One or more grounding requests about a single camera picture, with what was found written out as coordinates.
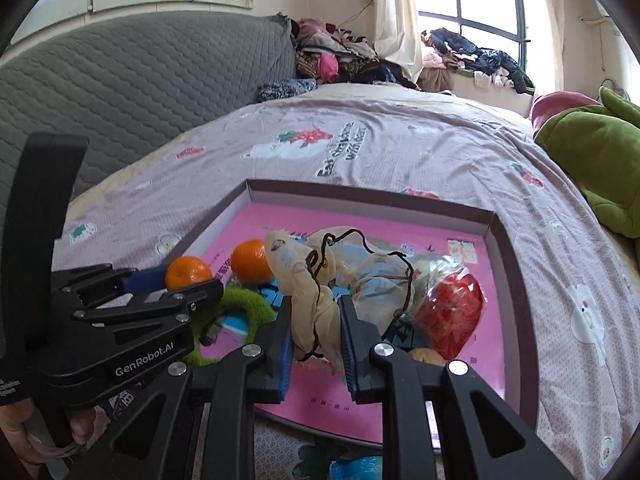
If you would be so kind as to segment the person's left hand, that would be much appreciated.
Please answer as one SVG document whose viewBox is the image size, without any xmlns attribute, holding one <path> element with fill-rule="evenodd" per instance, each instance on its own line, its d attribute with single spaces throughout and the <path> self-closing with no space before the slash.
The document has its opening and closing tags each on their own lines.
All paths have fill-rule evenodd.
<svg viewBox="0 0 640 480">
<path fill-rule="evenodd" d="M 35 411 L 35 405 L 30 399 L 3 405 L 1 430 L 18 459 L 25 466 L 38 469 L 44 463 L 44 456 L 35 447 L 38 429 L 29 427 Z M 94 408 L 70 415 L 70 436 L 73 438 L 73 445 L 83 446 L 89 442 L 94 433 L 95 422 Z"/>
</svg>

